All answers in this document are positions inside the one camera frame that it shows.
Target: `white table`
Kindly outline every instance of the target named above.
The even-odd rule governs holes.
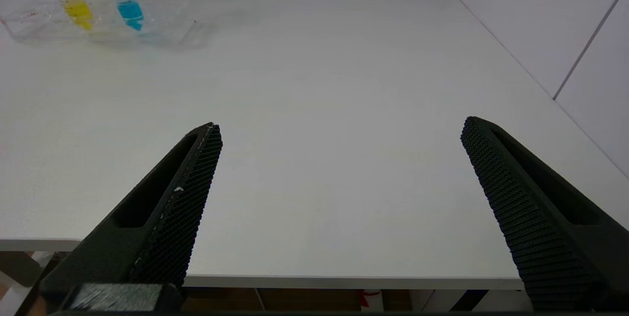
[[[629,181],[459,0],[193,0],[191,50],[0,38],[0,250],[69,251],[191,128],[187,285],[518,289],[459,136],[496,122],[625,227]]]

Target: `table leg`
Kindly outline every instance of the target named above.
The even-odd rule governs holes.
[[[0,271],[23,287],[30,287],[41,273],[41,266],[19,251],[0,252]]]

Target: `white wall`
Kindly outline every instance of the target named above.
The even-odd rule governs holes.
[[[629,0],[619,0],[557,103],[629,177]]]
[[[461,0],[555,95],[614,0]]]

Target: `blue liquid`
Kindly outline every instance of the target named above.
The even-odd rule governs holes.
[[[124,23],[126,23],[132,29],[140,31],[142,29],[142,21],[144,21],[144,15],[140,5],[135,0],[129,0],[118,4],[118,11],[122,16]]]

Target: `yellow liquid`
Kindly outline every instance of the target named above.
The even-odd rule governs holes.
[[[63,9],[76,25],[87,30],[92,29],[92,11],[85,0],[68,0],[63,3]]]

